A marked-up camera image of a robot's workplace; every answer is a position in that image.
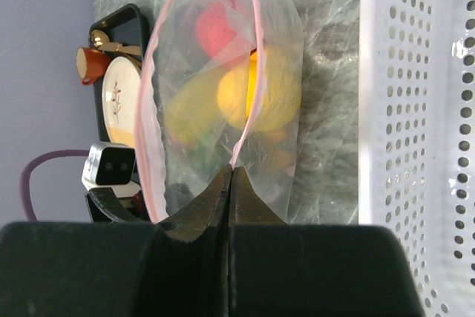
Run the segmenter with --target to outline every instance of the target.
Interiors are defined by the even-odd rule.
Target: plastic bag
[[[227,163],[245,167],[256,193],[285,218],[303,42],[291,0],[166,0],[135,122],[153,222],[185,206]]]

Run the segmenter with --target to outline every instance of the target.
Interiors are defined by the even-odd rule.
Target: white perforated basket
[[[361,0],[359,220],[394,231],[427,316],[475,316],[473,9]]]

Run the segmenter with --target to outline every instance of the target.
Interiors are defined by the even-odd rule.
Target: marble countertop
[[[94,0],[96,19],[127,3],[151,24],[165,0]],[[290,223],[357,223],[360,0],[293,0],[304,25],[298,159]]]

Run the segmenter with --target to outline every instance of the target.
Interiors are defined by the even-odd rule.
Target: yellow ball
[[[253,129],[276,131],[283,128],[297,113],[301,102],[301,83],[286,68],[284,56],[267,50],[267,87],[262,111]],[[257,80],[257,54],[247,65],[237,66],[221,79],[217,89],[217,104],[226,121],[235,128],[244,128],[252,107]]]

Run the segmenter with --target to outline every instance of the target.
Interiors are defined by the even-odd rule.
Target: white plate
[[[112,143],[134,147],[134,121],[139,93],[137,67],[125,57],[109,65],[102,84],[102,111],[107,134]]]

